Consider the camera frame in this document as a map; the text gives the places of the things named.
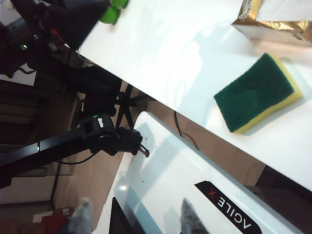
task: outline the cardboard box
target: cardboard box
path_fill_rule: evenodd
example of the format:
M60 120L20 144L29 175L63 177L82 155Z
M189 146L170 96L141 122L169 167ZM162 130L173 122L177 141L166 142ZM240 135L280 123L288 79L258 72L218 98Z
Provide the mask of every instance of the cardboard box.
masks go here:
M0 221L0 233L19 234L20 222L18 219Z
M46 227L45 234L56 234L66 224L66 215L55 214L42 217L41 224Z
M67 207L67 208L59 208L55 209L53 214L54 215L64 215L65 217L70 217L74 213L74 208L73 207Z
M232 25L250 39L312 45L311 0L243 0Z
M20 226L19 234L45 234L45 227L39 223L30 223Z

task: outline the agile x logo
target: agile x logo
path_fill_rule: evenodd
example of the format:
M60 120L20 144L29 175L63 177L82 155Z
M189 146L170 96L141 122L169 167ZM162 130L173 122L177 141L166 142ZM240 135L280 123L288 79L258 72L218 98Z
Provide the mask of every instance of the agile x logo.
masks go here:
M195 185L243 234L262 234L260 227L215 185L203 181Z

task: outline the sponge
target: sponge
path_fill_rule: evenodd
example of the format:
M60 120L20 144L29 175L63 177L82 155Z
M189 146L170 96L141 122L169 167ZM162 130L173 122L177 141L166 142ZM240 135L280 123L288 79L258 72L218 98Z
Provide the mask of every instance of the sponge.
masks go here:
M239 134L301 97L284 65L269 54L214 96L230 132Z

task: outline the black stand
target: black stand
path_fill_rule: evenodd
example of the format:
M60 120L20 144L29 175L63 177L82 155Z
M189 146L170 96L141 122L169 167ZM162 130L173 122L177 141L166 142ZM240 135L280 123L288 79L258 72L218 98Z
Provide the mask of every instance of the black stand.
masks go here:
M80 121L80 127L64 134L39 141L8 154L0 155L0 188L9 186L11 179L35 168L90 149L104 150L109 155L130 152L136 155L142 136L136 130L115 129L108 115L96 115Z
M130 107L137 107L137 102L150 98L148 95L140 95L137 97L130 97L133 86L128 84L125 92L120 92L118 94L118 99L116 104L119 105L118 116L116 120L116 129L120 126L121 120L125 115L130 129L134 128L134 123L131 116Z

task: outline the wire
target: wire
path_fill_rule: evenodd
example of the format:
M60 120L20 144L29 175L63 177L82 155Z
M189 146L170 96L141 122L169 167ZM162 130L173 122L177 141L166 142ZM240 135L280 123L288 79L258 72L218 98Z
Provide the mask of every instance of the wire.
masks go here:
M85 160L80 161L80 162L63 162L63 161L60 161L60 160L58 160L58 161L56 161L56 162L61 163L61 164L65 164L65 165L77 165L77 164L82 164L82 163L88 161L89 159L93 158L93 156L96 155L96 154L97 154L97 152L94 153L94 154L91 154L91 155L90 155L89 157L87 157Z
M140 144L140 147L138 149L142 154L144 154L146 157L150 155L150 151L146 149L142 144Z
M177 130L178 130L180 136L181 136L182 138L184 138L182 134L188 136L188 137L192 140L192 142L194 143L195 147L199 150L199 148L198 148L198 146L197 146L195 140L193 139L193 137L191 137L190 135L188 135L187 133L185 133L184 131L182 131L182 130L180 129L179 123L178 123L178 121L177 121L176 111L174 111L174 116L175 116L175 126L176 126L176 128L177 128Z

